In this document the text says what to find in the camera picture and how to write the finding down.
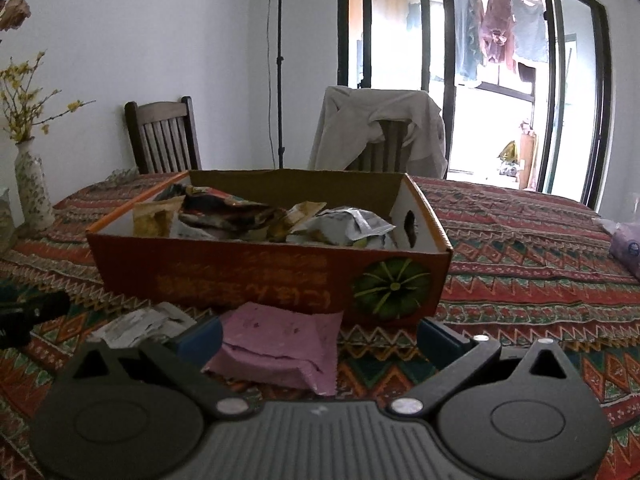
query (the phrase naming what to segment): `chair backrest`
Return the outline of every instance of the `chair backrest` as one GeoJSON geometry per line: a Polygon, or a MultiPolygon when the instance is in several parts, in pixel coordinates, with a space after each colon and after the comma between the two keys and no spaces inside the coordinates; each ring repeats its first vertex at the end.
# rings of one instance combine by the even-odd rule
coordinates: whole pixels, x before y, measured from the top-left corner
{"type": "Polygon", "coordinates": [[[199,170],[200,153],[191,98],[124,106],[133,155],[140,173],[199,170]]]}
{"type": "Polygon", "coordinates": [[[376,173],[405,173],[411,146],[402,147],[408,123],[380,121],[384,142],[370,142],[362,153],[347,166],[349,171],[373,171],[376,173]]]}

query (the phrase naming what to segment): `cardboard box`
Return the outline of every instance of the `cardboard box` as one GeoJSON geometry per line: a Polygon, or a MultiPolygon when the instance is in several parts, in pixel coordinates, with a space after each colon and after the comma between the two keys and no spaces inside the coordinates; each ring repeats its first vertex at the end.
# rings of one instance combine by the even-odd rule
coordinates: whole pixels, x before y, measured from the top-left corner
{"type": "Polygon", "coordinates": [[[87,239],[107,290],[196,307],[247,301],[306,314],[344,311],[347,324],[415,327],[432,316],[452,247],[414,181],[356,171],[190,171],[168,178],[91,225],[87,239]],[[290,208],[354,206],[396,225],[397,251],[237,240],[135,238],[132,208],[174,182],[211,186],[290,208]]]}

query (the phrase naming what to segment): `table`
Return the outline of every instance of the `table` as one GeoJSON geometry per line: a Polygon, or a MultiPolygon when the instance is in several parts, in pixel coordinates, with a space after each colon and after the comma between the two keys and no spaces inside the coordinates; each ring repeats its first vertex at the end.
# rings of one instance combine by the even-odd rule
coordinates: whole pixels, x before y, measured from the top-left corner
{"type": "MultiPolygon", "coordinates": [[[[66,318],[34,329],[26,348],[0,352],[0,474],[42,478],[28,446],[29,420],[53,378],[88,333],[145,301],[104,291],[85,228],[166,178],[89,186],[56,205],[55,225],[20,240],[0,260],[0,301],[64,288],[66,318]]],[[[614,427],[600,480],[640,474],[640,283],[608,256],[609,236],[571,200],[479,184],[416,178],[454,247],[437,317],[467,335],[505,345],[561,341],[614,427]]],[[[199,317],[202,312],[187,309],[199,317]]],[[[384,404],[435,372],[412,331],[343,330],[339,398],[384,404]]],[[[300,399],[307,392],[236,381],[250,400],[300,399]]]]}

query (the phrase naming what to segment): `box handle hole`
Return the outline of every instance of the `box handle hole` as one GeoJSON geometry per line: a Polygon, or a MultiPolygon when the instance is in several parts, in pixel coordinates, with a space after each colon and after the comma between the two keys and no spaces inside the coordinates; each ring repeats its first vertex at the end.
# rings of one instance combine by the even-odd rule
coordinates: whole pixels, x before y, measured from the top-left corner
{"type": "Polygon", "coordinates": [[[417,241],[417,223],[415,222],[415,214],[413,211],[409,209],[406,216],[404,217],[404,232],[406,233],[406,237],[409,240],[409,247],[412,249],[415,247],[415,243],[417,241]]]}

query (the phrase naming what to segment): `lamp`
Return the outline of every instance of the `lamp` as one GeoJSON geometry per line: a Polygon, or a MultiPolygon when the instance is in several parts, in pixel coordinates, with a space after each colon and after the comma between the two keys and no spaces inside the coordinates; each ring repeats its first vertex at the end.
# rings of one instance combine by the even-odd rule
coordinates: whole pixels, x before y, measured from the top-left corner
{"type": "Polygon", "coordinates": [[[284,146],[282,145],[282,0],[278,0],[278,167],[284,166],[284,146]]]}

